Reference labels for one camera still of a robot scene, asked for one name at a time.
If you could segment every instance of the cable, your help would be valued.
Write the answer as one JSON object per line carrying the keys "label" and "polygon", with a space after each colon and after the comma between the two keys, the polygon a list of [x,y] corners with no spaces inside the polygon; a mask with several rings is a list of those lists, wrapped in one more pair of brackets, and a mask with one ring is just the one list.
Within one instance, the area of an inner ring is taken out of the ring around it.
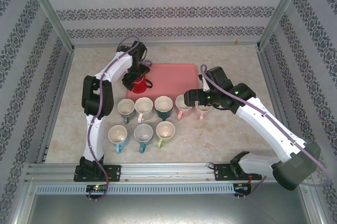
{"label": "cable", "polygon": [[[106,188],[105,188],[104,193],[103,193],[99,198],[95,199],[95,201],[101,200],[101,199],[106,195],[106,193],[107,193],[107,191],[108,191],[108,188],[109,188],[109,177],[108,177],[106,171],[104,170],[103,166],[100,164],[100,162],[97,160],[97,158],[96,158],[96,156],[95,156],[95,154],[94,154],[94,151],[93,151],[92,146],[91,146],[91,143],[90,143],[90,132],[91,132],[91,129],[92,129],[93,125],[94,125],[94,120],[101,114],[102,107],[103,107],[103,78],[105,77],[107,71],[111,68],[111,66],[112,66],[113,64],[115,64],[118,60],[120,60],[120,59],[121,59],[122,57],[124,57],[126,54],[128,54],[128,53],[131,52],[133,49],[135,49],[135,48],[138,46],[139,42],[140,42],[140,40],[139,40],[139,38],[138,38],[137,36],[132,35],[132,36],[128,36],[127,38],[123,39],[123,40],[120,42],[120,44],[118,44],[118,47],[120,47],[122,43],[124,43],[127,39],[129,39],[129,38],[131,38],[131,37],[136,38],[136,39],[137,39],[137,43],[136,43],[134,46],[132,46],[130,49],[128,49],[126,52],[124,52],[121,56],[119,56],[118,58],[116,58],[115,60],[113,60],[113,61],[106,67],[106,69],[103,71],[103,74],[101,75],[101,78],[100,78],[100,106],[99,106],[99,108],[98,108],[97,114],[96,114],[96,115],[92,118],[92,120],[91,120],[91,123],[90,123],[90,125],[89,125],[89,129],[88,129],[88,133],[87,133],[87,141],[88,141],[88,146],[89,146],[90,153],[91,153],[91,155],[93,156],[93,158],[94,158],[95,162],[97,163],[98,167],[99,167],[99,168],[102,170],[102,172],[104,173],[105,180],[106,180]],[[90,196],[91,196],[91,193],[92,193],[92,192],[89,192],[89,195],[88,195],[89,200],[92,200],[92,198],[90,197]]]}
{"label": "cable", "polygon": [[237,191],[235,192],[235,194],[238,194],[238,195],[244,197],[244,199],[251,197],[254,193],[256,193],[257,190],[259,190],[259,188],[260,188],[260,187],[262,186],[262,184],[263,184],[263,181],[265,181],[266,178],[267,178],[267,176],[264,176],[264,177],[261,179],[261,181],[259,182],[259,184],[255,187],[255,189],[254,189],[250,194],[245,195],[245,194],[242,194],[242,193],[237,192]]}
{"label": "cable", "polygon": [[226,91],[226,90],[222,89],[220,86],[218,86],[214,81],[212,81],[206,75],[206,73],[205,73],[207,71],[207,66],[206,65],[204,65],[204,64],[201,65],[200,66],[200,71],[201,71],[202,76],[205,79],[207,79],[208,82],[211,83],[216,89],[218,89],[222,93],[226,94],[227,96],[229,96],[229,97],[231,97],[233,99],[236,99],[236,100],[242,102],[245,105],[250,106],[251,108],[255,109],[256,111],[258,111],[259,113],[261,113],[262,115],[264,115],[289,141],[291,141],[291,143],[293,145],[295,145],[296,147],[298,147],[298,149],[300,149],[300,151],[302,151],[304,154],[306,154],[306,156],[308,156],[315,164],[317,164],[317,166],[320,167],[324,171],[324,173],[326,174],[326,181],[324,183],[322,183],[322,184],[309,184],[309,183],[303,182],[302,185],[312,186],[312,187],[324,187],[324,186],[327,186],[330,183],[331,176],[330,176],[330,173],[328,172],[328,170],[318,160],[316,160],[309,152],[307,152],[305,149],[303,149],[287,132],[285,132],[284,129],[281,126],[279,126],[277,124],[277,122],[275,122],[273,120],[272,117],[270,117],[268,114],[265,114],[265,111],[259,109],[258,107],[254,106],[253,104],[247,102],[244,99],[239,98],[238,96],[235,96],[235,95],[229,93],[228,91]]}
{"label": "cable", "polygon": [[152,62],[150,60],[148,60],[148,59],[144,59],[144,60],[142,60],[139,63],[147,66],[148,68],[151,68],[151,66],[152,66]]}

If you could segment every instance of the black bracket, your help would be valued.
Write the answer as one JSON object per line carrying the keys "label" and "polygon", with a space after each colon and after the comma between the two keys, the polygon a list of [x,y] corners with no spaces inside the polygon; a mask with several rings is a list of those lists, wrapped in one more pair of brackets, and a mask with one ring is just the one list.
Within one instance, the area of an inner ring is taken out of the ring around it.
{"label": "black bracket", "polygon": [[[238,181],[249,180],[249,174],[242,173],[236,175],[231,170],[231,164],[209,164],[209,168],[214,170],[215,181]],[[251,180],[261,180],[262,176],[258,174],[251,174]]]}
{"label": "black bracket", "polygon": [[[121,166],[120,165],[103,165],[110,182],[119,182],[121,178]],[[97,174],[89,174],[86,170],[77,165],[74,175],[75,182],[105,182],[105,176],[97,176]]]}

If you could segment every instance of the mug rim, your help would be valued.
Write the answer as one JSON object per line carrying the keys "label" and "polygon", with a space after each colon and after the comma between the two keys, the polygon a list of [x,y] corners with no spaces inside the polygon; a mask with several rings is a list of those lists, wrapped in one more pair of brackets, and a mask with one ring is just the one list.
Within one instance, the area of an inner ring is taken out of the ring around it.
{"label": "mug rim", "polygon": [[[162,111],[162,110],[159,110],[158,108],[156,108],[156,102],[157,102],[157,100],[160,99],[160,98],[168,98],[169,101],[171,102],[171,107],[170,107],[167,111]],[[158,98],[154,101],[154,108],[155,108],[157,111],[159,111],[159,112],[166,113],[166,112],[170,111],[170,110],[173,108],[173,100],[172,100],[171,98],[167,97],[167,96],[160,96],[160,97],[158,97]]]}
{"label": "mug rim", "polygon": [[198,106],[199,105],[195,105],[195,108],[199,111],[199,112],[202,112],[202,113],[206,113],[206,112],[209,112],[209,111],[211,111],[212,110],[212,108],[213,107],[211,107],[211,106],[206,106],[206,107],[210,107],[210,109],[209,110],[207,110],[207,111],[203,111],[203,110],[200,110],[199,108],[198,108]]}
{"label": "mug rim", "polygon": [[188,110],[192,109],[193,107],[188,107],[188,109],[183,109],[183,108],[180,108],[180,107],[177,105],[177,100],[178,100],[178,98],[179,98],[180,96],[184,96],[184,95],[183,95],[183,94],[180,94],[180,95],[178,95],[178,96],[176,97],[176,99],[175,99],[175,105],[176,105],[176,107],[177,107],[179,110],[181,110],[181,111],[188,111]]}
{"label": "mug rim", "polygon": [[[132,101],[132,103],[133,103],[133,109],[132,109],[132,111],[131,111],[130,113],[127,113],[127,114],[122,113],[122,112],[120,111],[120,109],[118,108],[118,106],[120,105],[120,103],[121,103],[122,101],[124,101],[124,100],[130,100],[130,101]],[[129,115],[129,114],[131,114],[134,110],[135,110],[135,102],[134,102],[133,100],[131,100],[131,99],[122,99],[122,100],[121,100],[120,102],[118,102],[118,104],[117,104],[117,111],[118,111],[118,113],[120,113],[121,115]]]}
{"label": "mug rim", "polygon": [[[172,126],[173,126],[173,134],[172,134],[172,136],[170,136],[170,137],[168,137],[168,138],[164,138],[164,137],[160,137],[159,136],[159,134],[158,134],[158,126],[160,125],[160,124],[167,124],[167,123],[169,123],[169,124],[171,124]],[[172,122],[170,122],[170,121],[162,121],[162,122],[160,122],[160,123],[158,123],[158,125],[157,125],[157,127],[156,127],[156,134],[157,134],[157,136],[160,138],[160,139],[163,139],[163,140],[168,140],[168,139],[170,139],[170,138],[172,138],[173,136],[174,136],[174,134],[175,134],[175,126],[173,125],[173,123]]]}
{"label": "mug rim", "polygon": [[[137,137],[136,137],[136,135],[135,135],[135,132],[136,132],[136,129],[138,129],[140,126],[144,126],[144,125],[149,126],[149,128],[151,129],[152,135],[151,135],[151,137],[149,138],[149,140],[146,140],[146,141],[140,141],[140,140],[137,139]],[[140,143],[142,143],[142,142],[143,142],[143,143],[146,143],[146,142],[150,141],[151,138],[153,137],[153,128],[152,128],[149,124],[140,124],[140,125],[138,125],[138,126],[135,128],[135,130],[133,131],[133,137],[136,139],[136,141],[138,141],[138,142],[140,142]]]}
{"label": "mug rim", "polygon": [[[122,127],[122,128],[126,131],[126,136],[125,136],[125,138],[124,138],[123,141],[120,141],[120,142],[113,142],[113,141],[111,141],[111,139],[110,139],[110,137],[109,137],[109,133],[110,133],[110,131],[111,131],[112,129],[114,129],[114,128],[116,128],[116,127]],[[108,133],[107,133],[107,137],[108,137],[109,141],[112,142],[113,144],[121,144],[121,143],[124,142],[124,141],[126,140],[126,138],[127,138],[127,129],[126,129],[124,126],[122,126],[122,125],[115,125],[115,126],[113,126],[113,127],[111,127],[111,128],[109,129],[109,131],[108,131]]]}
{"label": "mug rim", "polygon": [[[150,109],[149,111],[147,111],[147,112],[145,112],[145,113],[141,113],[141,112],[139,112],[139,111],[137,110],[136,105],[137,105],[137,102],[138,102],[140,99],[148,99],[149,101],[151,101],[152,106],[151,106],[151,109]],[[138,100],[136,100],[136,102],[135,102],[135,110],[136,110],[139,114],[147,114],[147,113],[150,113],[150,112],[152,111],[152,109],[153,109],[153,101],[152,101],[150,98],[148,98],[148,97],[141,97],[141,98],[139,98]]]}

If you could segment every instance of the yellow mug handle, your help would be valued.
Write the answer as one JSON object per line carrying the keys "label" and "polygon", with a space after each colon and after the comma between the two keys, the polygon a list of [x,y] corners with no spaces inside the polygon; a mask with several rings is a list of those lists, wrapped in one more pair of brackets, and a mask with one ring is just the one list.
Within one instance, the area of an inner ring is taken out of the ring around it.
{"label": "yellow mug handle", "polygon": [[157,147],[158,147],[158,149],[160,149],[160,148],[163,148],[163,146],[164,146],[163,139],[160,138],[159,141],[158,141]]}

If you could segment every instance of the red mug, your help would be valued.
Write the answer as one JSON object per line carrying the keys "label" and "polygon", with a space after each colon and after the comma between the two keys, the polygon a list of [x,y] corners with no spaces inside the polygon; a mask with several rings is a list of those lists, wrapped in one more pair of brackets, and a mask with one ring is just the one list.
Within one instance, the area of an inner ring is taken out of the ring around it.
{"label": "red mug", "polygon": [[132,92],[135,94],[141,94],[146,91],[148,88],[152,88],[153,84],[151,81],[147,80],[144,76],[137,79],[135,82],[132,82],[133,89]]}

